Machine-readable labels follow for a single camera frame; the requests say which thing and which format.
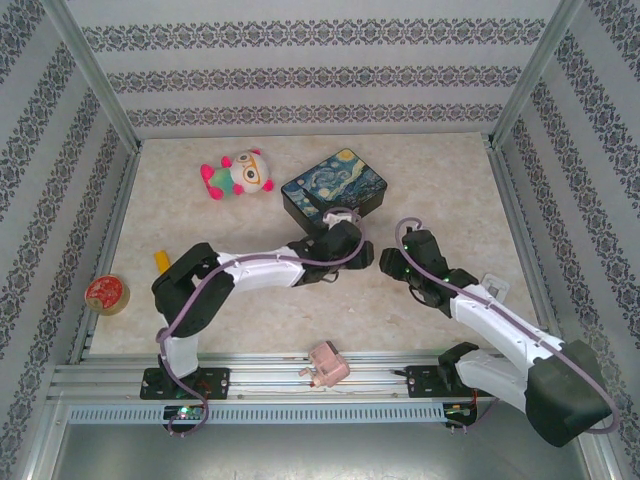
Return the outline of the starry night painted box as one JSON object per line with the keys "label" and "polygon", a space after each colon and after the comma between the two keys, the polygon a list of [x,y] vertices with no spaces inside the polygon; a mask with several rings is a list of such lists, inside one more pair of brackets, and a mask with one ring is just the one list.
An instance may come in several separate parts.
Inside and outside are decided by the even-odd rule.
{"label": "starry night painted box", "polygon": [[308,234],[326,227],[324,214],[347,208],[361,217],[382,205],[387,182],[345,148],[281,187],[284,209]]}

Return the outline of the white card package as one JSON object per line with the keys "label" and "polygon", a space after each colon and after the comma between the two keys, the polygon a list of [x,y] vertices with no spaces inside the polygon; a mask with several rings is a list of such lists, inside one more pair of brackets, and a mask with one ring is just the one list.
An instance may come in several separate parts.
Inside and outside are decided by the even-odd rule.
{"label": "white card package", "polygon": [[511,289],[511,285],[493,274],[486,273],[481,280],[481,285],[499,303],[504,303]]}

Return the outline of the pink plastic toy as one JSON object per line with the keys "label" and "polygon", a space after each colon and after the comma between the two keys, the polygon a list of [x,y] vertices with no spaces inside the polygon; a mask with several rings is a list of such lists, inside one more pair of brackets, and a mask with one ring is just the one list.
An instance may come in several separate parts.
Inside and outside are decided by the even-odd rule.
{"label": "pink plastic toy", "polygon": [[300,370],[299,376],[309,376],[312,387],[332,388],[351,373],[348,362],[331,341],[315,346],[308,357],[311,366]]}

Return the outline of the white pink plush toy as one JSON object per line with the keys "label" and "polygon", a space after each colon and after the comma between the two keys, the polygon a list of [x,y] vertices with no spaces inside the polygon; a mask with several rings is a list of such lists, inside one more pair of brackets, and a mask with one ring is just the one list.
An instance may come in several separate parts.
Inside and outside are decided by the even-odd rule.
{"label": "white pink plush toy", "polygon": [[234,157],[224,156],[218,168],[202,164],[200,176],[213,200],[274,189],[269,167],[258,148],[241,151]]}

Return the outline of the grey metal shelf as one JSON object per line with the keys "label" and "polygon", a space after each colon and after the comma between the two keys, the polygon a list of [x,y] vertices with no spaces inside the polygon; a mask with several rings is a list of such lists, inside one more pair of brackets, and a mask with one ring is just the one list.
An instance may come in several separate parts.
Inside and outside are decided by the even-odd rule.
{"label": "grey metal shelf", "polygon": [[514,409],[479,426],[435,423],[67,427],[51,480],[623,480],[577,442],[555,448]]}

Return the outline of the red tape roll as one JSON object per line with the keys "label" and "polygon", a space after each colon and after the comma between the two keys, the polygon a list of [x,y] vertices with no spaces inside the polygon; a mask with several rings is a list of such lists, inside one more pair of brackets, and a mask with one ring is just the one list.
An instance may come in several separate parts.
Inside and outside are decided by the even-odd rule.
{"label": "red tape roll", "polygon": [[120,313],[130,300],[130,290],[122,279],[115,275],[96,278],[87,287],[84,299],[90,310],[103,316]]}

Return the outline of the aluminium side rail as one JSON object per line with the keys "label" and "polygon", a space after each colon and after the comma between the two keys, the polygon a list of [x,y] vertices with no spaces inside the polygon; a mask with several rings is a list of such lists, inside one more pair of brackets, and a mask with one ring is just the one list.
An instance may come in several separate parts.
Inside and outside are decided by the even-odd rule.
{"label": "aluminium side rail", "polygon": [[[135,153],[129,156],[126,168],[122,172],[109,210],[105,231],[101,237],[100,249],[97,252],[96,263],[89,278],[89,283],[99,276],[110,273],[142,150],[143,143],[140,144]],[[86,289],[83,289],[81,293],[80,315],[72,337],[71,347],[65,360],[66,364],[74,365],[82,360],[86,338],[89,335],[92,323],[97,318],[97,314],[86,303],[85,291]]]}
{"label": "aluminium side rail", "polygon": [[493,146],[491,140],[489,135],[482,135],[483,145],[514,240],[536,318],[542,330],[556,337],[562,337],[563,334],[558,326],[555,311],[526,228],[526,219],[518,203],[517,192],[507,171],[504,156]]}

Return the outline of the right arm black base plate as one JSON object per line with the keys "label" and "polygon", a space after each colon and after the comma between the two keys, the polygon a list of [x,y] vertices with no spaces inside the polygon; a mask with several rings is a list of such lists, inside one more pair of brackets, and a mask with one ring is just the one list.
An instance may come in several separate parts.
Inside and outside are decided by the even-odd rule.
{"label": "right arm black base plate", "polygon": [[448,387],[434,365],[407,366],[405,376],[410,398],[471,398],[473,396],[469,387]]}

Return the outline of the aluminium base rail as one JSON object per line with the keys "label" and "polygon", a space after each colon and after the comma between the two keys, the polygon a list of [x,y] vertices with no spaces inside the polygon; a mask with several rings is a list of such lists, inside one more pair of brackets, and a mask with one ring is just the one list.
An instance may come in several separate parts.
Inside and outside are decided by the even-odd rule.
{"label": "aluminium base rail", "polygon": [[[380,403],[407,401],[409,365],[435,365],[442,350],[345,352],[351,374],[333,388],[313,388],[299,372],[305,353],[203,354],[200,365],[230,370],[228,403]],[[66,404],[141,404],[144,370],[158,365],[151,355],[90,355],[53,370],[45,400]]]}

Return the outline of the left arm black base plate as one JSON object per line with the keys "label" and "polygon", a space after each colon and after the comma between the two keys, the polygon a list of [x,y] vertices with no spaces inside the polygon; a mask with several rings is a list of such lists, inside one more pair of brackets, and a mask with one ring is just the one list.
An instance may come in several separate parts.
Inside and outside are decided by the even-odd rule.
{"label": "left arm black base plate", "polygon": [[[211,400],[225,400],[230,384],[228,368],[202,368],[182,378],[181,381],[199,395]],[[142,400],[182,400],[195,396],[178,386],[164,368],[148,368],[140,387]]]}

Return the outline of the aluminium corner post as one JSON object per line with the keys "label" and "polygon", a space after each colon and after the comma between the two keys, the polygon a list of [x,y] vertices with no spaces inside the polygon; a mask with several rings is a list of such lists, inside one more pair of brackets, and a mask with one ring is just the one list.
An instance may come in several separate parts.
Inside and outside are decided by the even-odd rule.
{"label": "aluminium corner post", "polygon": [[494,129],[490,134],[483,136],[483,141],[487,149],[496,149],[504,143],[506,136],[511,131],[518,115],[528,101],[531,92],[553,57],[557,45],[565,35],[566,30],[571,25],[571,22],[583,3],[584,0],[559,1],[532,56],[507,100]]}
{"label": "aluminium corner post", "polygon": [[138,152],[141,140],[121,106],[106,74],[72,15],[66,0],[40,0],[46,14],[71,52],[77,66],[104,108],[129,152]]}

